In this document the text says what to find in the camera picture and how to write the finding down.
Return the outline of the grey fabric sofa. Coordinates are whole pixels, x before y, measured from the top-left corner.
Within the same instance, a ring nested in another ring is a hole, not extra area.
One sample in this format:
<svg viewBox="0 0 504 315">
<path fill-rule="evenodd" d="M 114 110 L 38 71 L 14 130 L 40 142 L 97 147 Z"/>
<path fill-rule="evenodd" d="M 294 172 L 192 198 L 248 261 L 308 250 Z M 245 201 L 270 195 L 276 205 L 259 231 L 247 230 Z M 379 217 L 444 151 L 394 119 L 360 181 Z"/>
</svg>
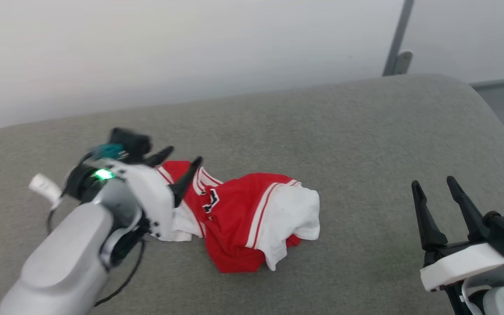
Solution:
<svg viewBox="0 0 504 315">
<path fill-rule="evenodd" d="M 376 78 L 268 94 L 114 110 L 0 129 L 0 301 L 46 237 L 49 204 L 28 189 L 61 182 L 114 127 L 204 158 L 220 181 L 280 173 L 318 191 L 321 233 L 272 272 L 221 274 L 204 241 L 149 238 L 130 285 L 93 315 L 452 315 L 420 281 L 411 183 L 451 242 L 467 229 L 446 177 L 482 213 L 504 214 L 504 126 L 467 84 L 440 75 Z"/>
</svg>

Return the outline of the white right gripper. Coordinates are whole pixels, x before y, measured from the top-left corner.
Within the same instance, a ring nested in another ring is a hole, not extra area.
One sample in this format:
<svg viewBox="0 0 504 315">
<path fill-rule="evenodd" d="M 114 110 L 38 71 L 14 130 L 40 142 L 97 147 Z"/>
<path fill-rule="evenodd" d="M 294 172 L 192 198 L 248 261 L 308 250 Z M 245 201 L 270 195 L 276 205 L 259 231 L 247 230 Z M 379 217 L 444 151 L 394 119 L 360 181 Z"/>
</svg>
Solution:
<svg viewBox="0 0 504 315">
<path fill-rule="evenodd" d="M 470 293 L 482 287 L 504 287 L 504 255 L 488 244 L 489 229 L 483 215 L 464 192 L 455 177 L 447 177 L 453 200 L 458 204 L 468 229 L 468 241 L 447 245 L 427 207 L 427 197 L 418 181 L 411 183 L 421 247 L 424 250 L 420 279 L 426 291 L 456 287 Z"/>
</svg>

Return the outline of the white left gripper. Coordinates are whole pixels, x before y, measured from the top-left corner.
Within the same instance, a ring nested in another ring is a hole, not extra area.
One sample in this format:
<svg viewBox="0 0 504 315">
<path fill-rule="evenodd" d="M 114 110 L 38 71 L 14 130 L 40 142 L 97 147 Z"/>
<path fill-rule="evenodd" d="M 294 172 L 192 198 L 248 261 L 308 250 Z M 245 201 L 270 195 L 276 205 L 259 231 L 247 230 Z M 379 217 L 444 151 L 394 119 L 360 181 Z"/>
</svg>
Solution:
<svg viewBox="0 0 504 315">
<path fill-rule="evenodd" d="M 173 218 L 175 209 L 182 203 L 193 178 L 202 165 L 198 156 L 176 182 L 169 184 L 155 169 L 173 153 L 174 146 L 167 146 L 144 159 L 142 164 L 125 164 L 105 160 L 98 165 L 110 171 L 109 179 L 97 194 L 97 203 L 108 208 L 120 223 L 133 228 L 139 219 L 150 222 L 150 235 L 161 241 L 175 240 Z"/>
</svg>

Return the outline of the grey metal post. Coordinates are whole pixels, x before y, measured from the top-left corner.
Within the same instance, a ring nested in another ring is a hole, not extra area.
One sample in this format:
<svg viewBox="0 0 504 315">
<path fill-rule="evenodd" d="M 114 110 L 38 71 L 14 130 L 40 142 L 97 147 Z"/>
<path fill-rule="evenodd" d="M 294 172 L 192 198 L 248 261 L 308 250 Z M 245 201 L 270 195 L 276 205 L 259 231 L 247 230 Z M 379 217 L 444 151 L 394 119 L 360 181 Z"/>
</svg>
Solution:
<svg viewBox="0 0 504 315">
<path fill-rule="evenodd" d="M 382 77 L 396 74 L 396 63 L 398 56 L 400 55 L 400 48 L 402 46 L 404 34 L 406 32 L 406 28 L 410 20 L 410 15 L 413 6 L 414 6 L 414 0 L 402 0 L 402 10 L 400 12 L 394 36 L 392 38 L 390 50 L 386 58 L 386 63 L 382 72 Z"/>
</svg>

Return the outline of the red and white jersey garment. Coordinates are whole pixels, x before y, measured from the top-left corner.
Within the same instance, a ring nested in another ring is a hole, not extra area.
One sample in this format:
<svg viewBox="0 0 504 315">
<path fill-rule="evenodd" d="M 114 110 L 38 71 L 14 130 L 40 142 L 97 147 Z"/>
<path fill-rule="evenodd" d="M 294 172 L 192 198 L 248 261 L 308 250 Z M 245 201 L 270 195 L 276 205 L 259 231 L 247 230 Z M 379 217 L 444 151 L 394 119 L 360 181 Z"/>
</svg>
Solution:
<svg viewBox="0 0 504 315">
<path fill-rule="evenodd" d="M 320 198 L 283 174 L 251 173 L 222 182 L 203 167 L 174 211 L 164 242 L 205 240 L 220 273 L 275 271 L 289 247 L 316 241 L 320 233 Z"/>
</svg>

